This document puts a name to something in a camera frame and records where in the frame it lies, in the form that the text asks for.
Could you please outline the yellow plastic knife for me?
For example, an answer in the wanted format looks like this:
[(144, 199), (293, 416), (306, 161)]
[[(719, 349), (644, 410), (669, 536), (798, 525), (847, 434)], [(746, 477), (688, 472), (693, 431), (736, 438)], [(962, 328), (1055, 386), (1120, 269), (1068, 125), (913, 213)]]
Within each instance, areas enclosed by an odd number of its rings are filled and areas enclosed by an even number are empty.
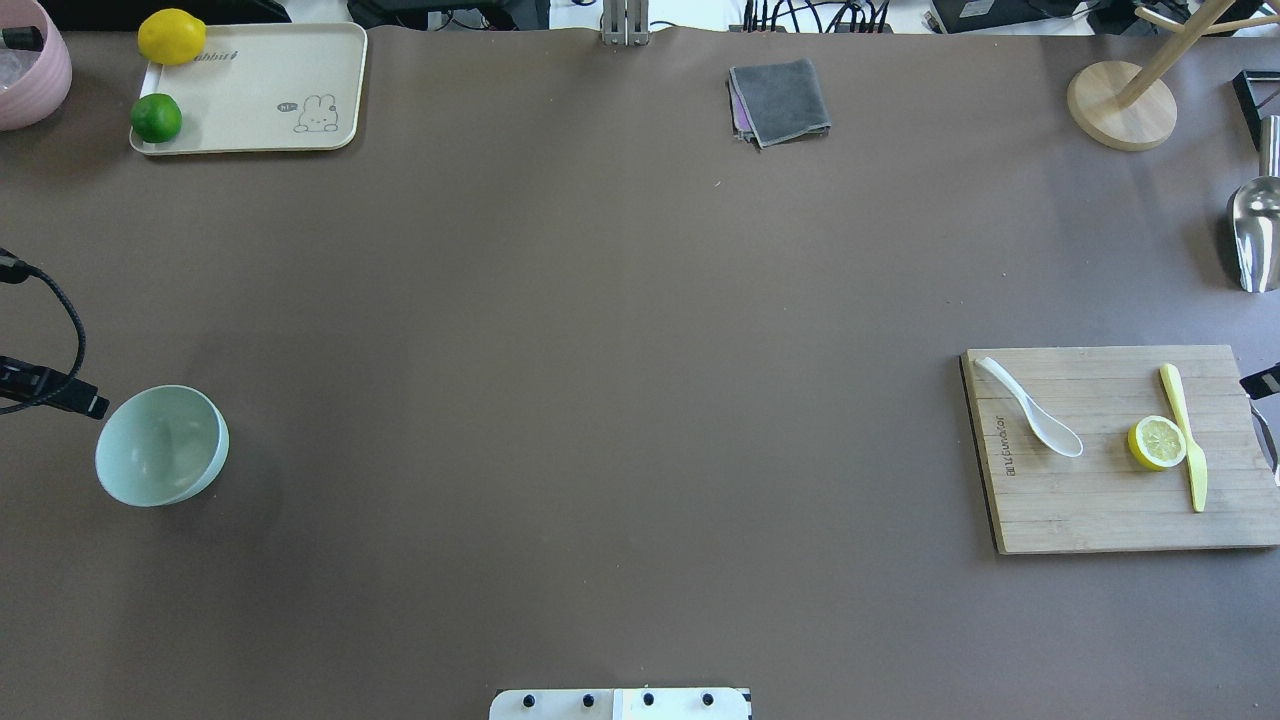
[(1180, 370), (1171, 363), (1160, 366), (1158, 374), (1172, 410), (1174, 421), (1183, 433), (1185, 442), (1185, 464), (1190, 488), (1190, 503), (1194, 512), (1203, 512), (1208, 496), (1208, 464), (1203, 448), (1198, 445), (1190, 428), (1189, 407)]

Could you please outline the mint green bowl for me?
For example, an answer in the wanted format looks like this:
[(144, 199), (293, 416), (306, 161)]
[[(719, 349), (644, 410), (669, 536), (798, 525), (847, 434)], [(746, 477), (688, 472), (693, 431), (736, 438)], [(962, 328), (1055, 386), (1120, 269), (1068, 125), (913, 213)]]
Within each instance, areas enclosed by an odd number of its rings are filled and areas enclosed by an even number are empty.
[(229, 448), (227, 420), (209, 396), (188, 386), (157, 386), (106, 420), (93, 464), (99, 484), (114, 500), (159, 507), (205, 491)]

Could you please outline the folded grey cloth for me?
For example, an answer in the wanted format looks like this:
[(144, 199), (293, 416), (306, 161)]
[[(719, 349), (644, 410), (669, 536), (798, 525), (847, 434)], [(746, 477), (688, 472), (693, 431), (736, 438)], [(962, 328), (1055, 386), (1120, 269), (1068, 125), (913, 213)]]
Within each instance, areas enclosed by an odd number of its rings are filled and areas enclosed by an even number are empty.
[(727, 87), (735, 135), (760, 149), (827, 135), (832, 127), (817, 68), (808, 58), (731, 67)]

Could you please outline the green lime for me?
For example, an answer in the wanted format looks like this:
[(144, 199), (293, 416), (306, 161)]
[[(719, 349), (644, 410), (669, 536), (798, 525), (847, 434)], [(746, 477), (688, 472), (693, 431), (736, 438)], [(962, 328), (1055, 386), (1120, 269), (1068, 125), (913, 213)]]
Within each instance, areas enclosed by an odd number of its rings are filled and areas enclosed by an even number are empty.
[(183, 113), (168, 94), (148, 94), (131, 108), (131, 128), (146, 143), (165, 143), (183, 129)]

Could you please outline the metal scoop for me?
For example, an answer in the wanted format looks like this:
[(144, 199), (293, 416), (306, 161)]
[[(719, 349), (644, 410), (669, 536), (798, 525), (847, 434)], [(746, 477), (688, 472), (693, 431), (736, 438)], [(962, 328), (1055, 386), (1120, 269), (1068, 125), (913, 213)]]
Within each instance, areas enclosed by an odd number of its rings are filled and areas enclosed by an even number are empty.
[(1249, 293), (1267, 293), (1279, 287), (1277, 152), (1277, 117), (1271, 115), (1260, 126), (1260, 176), (1247, 181), (1230, 197), (1239, 284)]

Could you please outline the pink bowl with ice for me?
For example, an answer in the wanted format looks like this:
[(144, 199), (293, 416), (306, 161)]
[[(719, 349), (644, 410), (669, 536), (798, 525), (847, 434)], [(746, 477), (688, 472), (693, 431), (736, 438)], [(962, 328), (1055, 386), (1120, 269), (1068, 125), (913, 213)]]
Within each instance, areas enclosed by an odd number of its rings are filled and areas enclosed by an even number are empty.
[(44, 120), (67, 99), (72, 83), (70, 54), (60, 29), (37, 1), (1, 1), (3, 28), (33, 26), (45, 45), (33, 65), (1, 94), (1, 131)]

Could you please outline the yellow lemon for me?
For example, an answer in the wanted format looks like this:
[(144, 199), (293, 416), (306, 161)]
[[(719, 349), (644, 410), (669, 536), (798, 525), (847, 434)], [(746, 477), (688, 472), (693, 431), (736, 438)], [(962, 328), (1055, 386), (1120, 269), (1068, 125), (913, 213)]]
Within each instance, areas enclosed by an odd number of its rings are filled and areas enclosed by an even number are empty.
[(170, 67), (193, 61), (204, 51), (206, 37), (207, 26), (200, 18), (178, 8), (165, 8), (140, 24), (136, 44), (145, 59)]

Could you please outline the beige rabbit tray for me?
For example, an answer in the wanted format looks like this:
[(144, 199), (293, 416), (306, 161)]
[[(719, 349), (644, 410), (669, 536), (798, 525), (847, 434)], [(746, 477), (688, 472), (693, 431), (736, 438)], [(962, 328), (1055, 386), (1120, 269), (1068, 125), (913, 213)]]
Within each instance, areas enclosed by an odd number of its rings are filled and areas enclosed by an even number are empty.
[(148, 64), (141, 95), (172, 96), (183, 118), (165, 143), (129, 133), (150, 156), (333, 150), (358, 128), (369, 37), (346, 23), (209, 26), (189, 63)]

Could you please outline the halved lemon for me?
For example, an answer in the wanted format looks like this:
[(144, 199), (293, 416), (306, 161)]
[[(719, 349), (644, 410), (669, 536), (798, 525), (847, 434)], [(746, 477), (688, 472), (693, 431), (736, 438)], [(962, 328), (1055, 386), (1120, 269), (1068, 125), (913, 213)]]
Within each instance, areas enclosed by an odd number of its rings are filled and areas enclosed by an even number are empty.
[(1180, 427), (1158, 415), (1143, 416), (1126, 433), (1132, 456), (1147, 470), (1166, 471), (1187, 457), (1187, 441)]

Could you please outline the white ceramic spoon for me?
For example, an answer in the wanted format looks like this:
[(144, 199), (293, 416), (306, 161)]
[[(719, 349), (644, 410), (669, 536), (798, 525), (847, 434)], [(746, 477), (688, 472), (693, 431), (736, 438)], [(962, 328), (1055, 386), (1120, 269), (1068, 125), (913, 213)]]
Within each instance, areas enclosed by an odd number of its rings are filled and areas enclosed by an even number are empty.
[(1080, 457), (1084, 454), (1082, 438), (1039, 406), (1004, 365), (989, 356), (979, 357), (975, 364), (1009, 391), (1021, 409), (1034, 437), (1048, 450), (1064, 457)]

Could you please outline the aluminium frame post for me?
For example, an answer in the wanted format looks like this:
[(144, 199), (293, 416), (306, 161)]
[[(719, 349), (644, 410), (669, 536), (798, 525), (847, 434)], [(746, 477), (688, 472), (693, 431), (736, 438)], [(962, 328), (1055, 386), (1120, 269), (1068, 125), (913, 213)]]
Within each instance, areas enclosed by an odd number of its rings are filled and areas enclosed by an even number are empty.
[(605, 46), (644, 46), (650, 42), (648, 0), (602, 1), (602, 42)]

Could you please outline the bamboo cutting board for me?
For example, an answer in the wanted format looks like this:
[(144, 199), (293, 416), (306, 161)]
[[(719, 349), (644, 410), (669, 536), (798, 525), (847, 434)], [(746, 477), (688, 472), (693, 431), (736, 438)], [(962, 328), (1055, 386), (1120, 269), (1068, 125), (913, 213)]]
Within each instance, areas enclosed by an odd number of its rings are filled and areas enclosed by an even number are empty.
[[(1083, 441), (1080, 457), (1047, 448), (1012, 395), (980, 368), (1000, 363)], [(1187, 471), (1152, 471), (1126, 446), (1143, 416), (1171, 416), (1158, 369), (1178, 366), (1190, 428), (1208, 466), (1193, 509)], [(986, 500), (1001, 553), (1268, 548), (1277, 486), (1254, 436), (1226, 345), (970, 348), (961, 356)]]

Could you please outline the wooden mug tree stand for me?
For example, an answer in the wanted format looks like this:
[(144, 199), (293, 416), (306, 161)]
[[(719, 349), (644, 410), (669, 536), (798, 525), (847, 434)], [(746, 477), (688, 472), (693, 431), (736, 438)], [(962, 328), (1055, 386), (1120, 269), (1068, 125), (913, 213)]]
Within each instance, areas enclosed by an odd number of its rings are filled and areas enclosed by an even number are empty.
[(1144, 8), (1140, 19), (1169, 32), (1167, 41), (1146, 65), (1097, 61), (1079, 70), (1066, 91), (1074, 122), (1100, 143), (1129, 152), (1155, 149), (1172, 133), (1178, 119), (1175, 97), (1161, 77), (1201, 37), (1279, 23), (1277, 3), (1263, 5), (1272, 14), (1243, 20), (1219, 18), (1231, 1), (1203, 1), (1184, 23)]

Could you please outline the metal muddler tool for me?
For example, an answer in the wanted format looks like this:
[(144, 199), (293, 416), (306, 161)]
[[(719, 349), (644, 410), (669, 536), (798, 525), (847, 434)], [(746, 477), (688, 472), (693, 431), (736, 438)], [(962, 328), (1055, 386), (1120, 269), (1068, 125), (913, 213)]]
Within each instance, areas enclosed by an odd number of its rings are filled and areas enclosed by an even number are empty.
[(37, 26), (8, 26), (1, 28), (1, 49), (41, 53), (45, 36)]

